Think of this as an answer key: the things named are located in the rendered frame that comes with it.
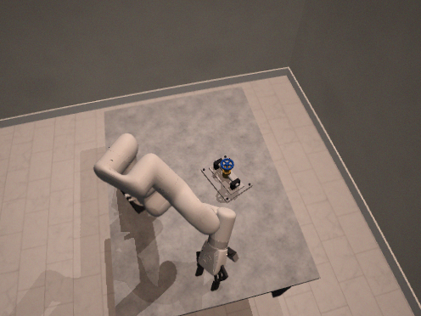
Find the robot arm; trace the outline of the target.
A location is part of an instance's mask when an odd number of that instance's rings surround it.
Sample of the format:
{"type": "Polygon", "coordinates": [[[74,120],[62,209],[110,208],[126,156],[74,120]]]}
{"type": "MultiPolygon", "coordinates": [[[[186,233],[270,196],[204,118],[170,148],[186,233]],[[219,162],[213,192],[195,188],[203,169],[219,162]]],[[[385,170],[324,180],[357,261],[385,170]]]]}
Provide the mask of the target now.
{"type": "Polygon", "coordinates": [[[144,199],[144,208],[153,217],[163,215],[173,206],[200,233],[209,235],[211,246],[227,248],[227,257],[237,262],[237,252],[227,247],[236,213],[226,207],[202,203],[159,156],[149,153],[138,161],[137,153],[137,140],[124,133],[95,163],[93,170],[101,180],[125,192],[125,198],[131,197],[129,202],[134,200],[141,206],[139,201],[144,199]]]}

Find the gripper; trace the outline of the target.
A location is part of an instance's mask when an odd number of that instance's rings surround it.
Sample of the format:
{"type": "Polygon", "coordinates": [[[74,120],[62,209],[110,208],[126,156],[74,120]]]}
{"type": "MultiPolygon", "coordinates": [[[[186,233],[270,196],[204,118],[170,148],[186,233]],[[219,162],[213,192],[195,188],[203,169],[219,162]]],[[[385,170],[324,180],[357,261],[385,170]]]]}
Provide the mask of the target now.
{"type": "MultiPolygon", "coordinates": [[[[207,239],[208,240],[208,239],[207,239]]],[[[218,289],[221,281],[228,278],[225,265],[227,260],[227,248],[219,249],[211,246],[208,241],[205,241],[201,251],[196,252],[197,256],[197,270],[195,276],[203,274],[204,269],[214,275],[214,281],[211,286],[211,291],[218,289]],[[201,267],[201,266],[203,267],[201,267]],[[219,273],[218,273],[219,272],[219,273]],[[217,278],[217,274],[219,279],[217,278]]]]}

